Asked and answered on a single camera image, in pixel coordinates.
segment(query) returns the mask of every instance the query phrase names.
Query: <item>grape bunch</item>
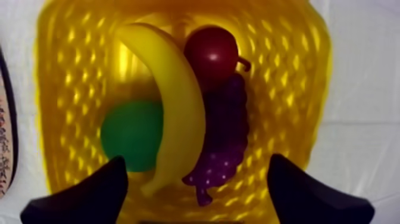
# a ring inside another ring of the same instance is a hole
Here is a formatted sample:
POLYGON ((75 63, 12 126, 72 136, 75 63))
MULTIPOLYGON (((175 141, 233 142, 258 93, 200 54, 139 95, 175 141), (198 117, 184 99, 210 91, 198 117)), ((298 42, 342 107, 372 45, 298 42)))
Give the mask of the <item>grape bunch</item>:
POLYGON ((200 158, 182 181, 196 187, 200 206, 213 199, 207 189, 222 186, 236 174, 247 148, 249 124, 246 110, 245 81, 231 75, 217 90, 203 96, 206 113, 206 134, 200 158))

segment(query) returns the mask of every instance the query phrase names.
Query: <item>apple stem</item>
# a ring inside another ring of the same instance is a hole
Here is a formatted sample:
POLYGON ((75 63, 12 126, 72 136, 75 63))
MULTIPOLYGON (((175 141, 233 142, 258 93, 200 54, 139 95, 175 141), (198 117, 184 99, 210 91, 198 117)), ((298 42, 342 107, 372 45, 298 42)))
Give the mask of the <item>apple stem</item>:
POLYGON ((248 60, 246 60, 246 59, 244 59, 242 57, 239 57, 238 62, 245 66, 245 72, 250 71, 250 69, 251 69, 250 61, 248 61, 248 60))

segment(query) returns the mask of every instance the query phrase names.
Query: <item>white backdrop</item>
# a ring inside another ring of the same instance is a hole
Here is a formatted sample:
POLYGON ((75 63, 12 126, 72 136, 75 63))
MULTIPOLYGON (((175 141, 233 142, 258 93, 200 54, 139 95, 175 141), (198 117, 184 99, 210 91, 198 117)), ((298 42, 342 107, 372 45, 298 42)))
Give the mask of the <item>white backdrop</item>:
MULTIPOLYGON (((311 1, 328 24, 334 57, 307 172, 378 206, 390 205, 378 208, 375 223, 400 223, 393 216, 400 210, 400 203, 393 206, 400 198, 400 0, 311 1)), ((11 73, 20 137, 20 161, 11 189, 0 200, 0 224, 19 223, 27 202, 47 194, 32 73, 43 3, 0 0, 0 45, 11 73)))

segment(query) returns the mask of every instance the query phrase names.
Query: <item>patterned plate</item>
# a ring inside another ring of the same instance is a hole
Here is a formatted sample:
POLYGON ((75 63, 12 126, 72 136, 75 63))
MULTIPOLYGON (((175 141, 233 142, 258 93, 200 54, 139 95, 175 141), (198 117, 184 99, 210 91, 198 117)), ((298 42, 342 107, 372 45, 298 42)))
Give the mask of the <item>patterned plate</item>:
POLYGON ((13 182, 18 158, 17 118, 13 90, 0 50, 0 198, 13 182))

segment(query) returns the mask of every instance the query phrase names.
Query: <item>grape stem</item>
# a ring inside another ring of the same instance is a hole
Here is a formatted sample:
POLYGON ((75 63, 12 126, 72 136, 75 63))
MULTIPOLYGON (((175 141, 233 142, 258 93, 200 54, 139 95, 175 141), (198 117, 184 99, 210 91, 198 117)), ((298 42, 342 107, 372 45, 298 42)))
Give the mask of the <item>grape stem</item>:
POLYGON ((206 188, 196 187, 196 196, 199 206, 207 206, 213 201, 206 188))
POLYGON ((246 59, 244 59, 242 57, 239 57, 238 62, 245 66, 245 72, 250 71, 250 69, 251 69, 250 61, 248 61, 248 60, 246 60, 246 59))

